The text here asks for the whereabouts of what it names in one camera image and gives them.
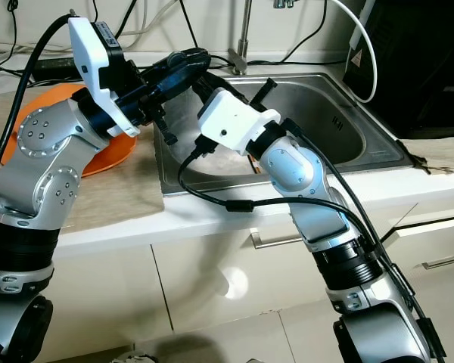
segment cabinet handle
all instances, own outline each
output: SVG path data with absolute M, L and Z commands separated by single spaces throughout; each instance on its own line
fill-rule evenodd
M 449 257 L 447 259 L 440 259 L 438 261 L 424 262 L 422 263 L 422 266 L 424 266 L 426 270 L 430 270 L 431 268 L 450 265 L 451 263 L 454 263 L 454 256 Z
M 295 237 L 295 238 L 285 238 L 282 240 L 273 240 L 271 242 L 263 243 L 263 240 L 260 238 L 260 234 L 258 231 L 250 233 L 250 239 L 252 240 L 252 244 L 254 245 L 254 248 L 256 250 L 258 250 L 260 248 L 280 246 L 282 244 L 294 244 L 296 242 L 303 242 L 303 238 Z

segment white cabinet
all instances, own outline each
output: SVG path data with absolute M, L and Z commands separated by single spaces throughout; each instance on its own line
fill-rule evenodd
M 454 264 L 423 271 L 410 282 L 439 334 L 447 354 L 446 363 L 454 363 Z
M 385 245 L 454 362 L 454 219 L 400 229 Z
M 54 261 L 54 314 L 37 362 L 171 334 L 150 246 Z
M 384 245 L 407 277 L 429 274 L 454 263 L 454 219 L 398 229 Z
M 276 229 L 295 233 L 291 225 Z M 324 281 L 302 242 L 257 250 L 244 230 L 153 245 L 153 250 L 175 332 L 325 296 Z

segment black device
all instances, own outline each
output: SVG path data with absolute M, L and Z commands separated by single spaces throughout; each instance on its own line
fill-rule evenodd
M 32 71 L 32 76 L 36 82 L 46 79 L 81 78 L 72 57 L 38 60 Z
M 378 65 L 370 111 L 400 138 L 454 136 L 454 0 L 377 0 L 366 29 Z M 372 80 L 360 39 L 344 82 L 365 98 Z

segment sink basin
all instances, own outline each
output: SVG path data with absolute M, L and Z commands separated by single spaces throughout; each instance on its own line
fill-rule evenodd
M 289 117 L 295 121 L 341 172 L 412 165 L 396 142 L 325 74 L 243 76 L 227 80 L 252 99 L 268 77 L 278 86 L 266 96 L 263 105 L 277 110 L 281 119 Z M 164 194 L 182 191 L 176 175 L 180 163 L 194 150 L 194 140 L 200 134 L 197 113 L 202 105 L 191 89 L 165 103 L 166 124 L 179 141 L 168 147 L 159 130 L 155 130 Z M 195 160 L 185 172 L 185 180 L 196 189 L 216 190 L 268 182 L 269 177 L 256 174 L 247 157 L 220 145 L 214 154 Z

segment kitchen counter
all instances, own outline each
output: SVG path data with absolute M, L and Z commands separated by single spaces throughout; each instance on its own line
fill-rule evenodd
M 131 55 L 138 65 L 142 65 L 160 59 L 165 54 Z M 24 65 L 25 56 L 19 55 L 14 58 L 16 58 L 12 60 L 14 65 L 8 65 L 8 67 L 19 68 L 20 64 Z M 261 66 L 250 67 L 248 71 L 249 74 L 323 72 L 337 80 L 341 79 L 343 67 Z M 13 91 L 16 86 L 16 78 L 0 76 L 0 93 Z M 435 197 L 454 197 L 454 173 L 428 175 L 423 170 L 406 168 L 357 172 L 346 174 L 345 178 L 362 203 L 369 209 L 396 206 L 402 201 L 416 205 Z M 331 175 L 328 177 L 328 181 L 332 186 L 341 190 Z M 253 200 L 279 196 L 271 185 L 238 187 L 217 191 L 213 194 L 224 199 Z M 265 206 L 255 209 L 253 213 L 246 214 L 228 213 L 221 206 L 213 205 L 188 194 L 165 197 L 164 203 L 165 210 L 152 216 L 102 228 L 62 234 L 59 237 L 54 257 L 61 258 L 141 244 L 158 244 L 169 240 L 274 225 L 291 220 L 287 205 Z

